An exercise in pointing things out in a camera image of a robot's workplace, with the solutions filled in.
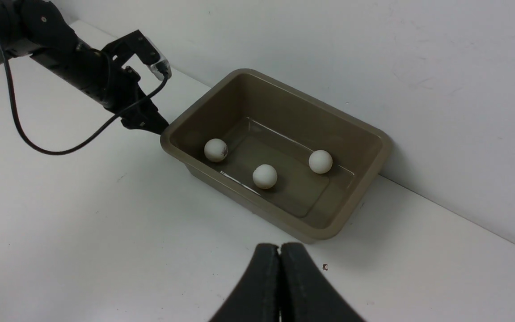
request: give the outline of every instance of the black wire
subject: black wire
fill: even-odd
[[[4,59],[5,75],[7,77],[7,82],[8,82],[9,103],[10,103],[10,106],[11,106],[11,112],[12,112],[12,116],[13,116],[13,123],[15,123],[15,127],[17,129],[17,132],[19,133],[21,139],[23,139],[23,141],[25,143],[27,143],[27,145],[29,145],[31,148],[35,149],[35,151],[43,153],[43,154],[47,154],[47,155],[66,155],[66,154],[78,151],[79,149],[81,149],[84,146],[88,145],[100,133],[102,133],[102,131],[104,131],[108,126],[110,126],[110,124],[112,124],[112,122],[114,122],[116,119],[120,118],[120,116],[122,116],[123,114],[125,114],[129,110],[139,106],[140,104],[142,104],[146,100],[149,100],[153,96],[158,94],[160,92],[160,90],[162,90],[164,88],[164,86],[166,85],[166,82],[168,81],[168,75],[164,74],[164,80],[162,81],[162,83],[155,90],[152,91],[152,93],[150,93],[147,96],[141,98],[140,100],[137,100],[133,104],[130,104],[130,106],[127,106],[127,107],[123,108],[122,110],[120,110],[119,112],[117,112],[116,114],[114,114],[108,121],[105,122],[105,124],[103,124],[96,132],[94,132],[94,134],[92,134],[88,139],[84,140],[81,144],[79,144],[79,145],[77,145],[77,146],[75,146],[73,148],[66,149],[65,151],[49,151],[49,150],[43,149],[43,148],[37,146],[35,143],[33,143],[27,137],[27,135],[23,131],[23,128],[21,127],[21,122],[19,120],[19,113],[17,112],[17,102],[16,102],[16,98],[15,98],[15,88],[13,86],[13,77],[12,77],[12,74],[11,74],[11,67],[9,66],[9,59],[8,59],[6,53],[5,53],[4,47],[3,47],[2,43],[1,43],[1,39],[0,39],[0,52],[1,52],[1,55],[3,56],[3,59]]]

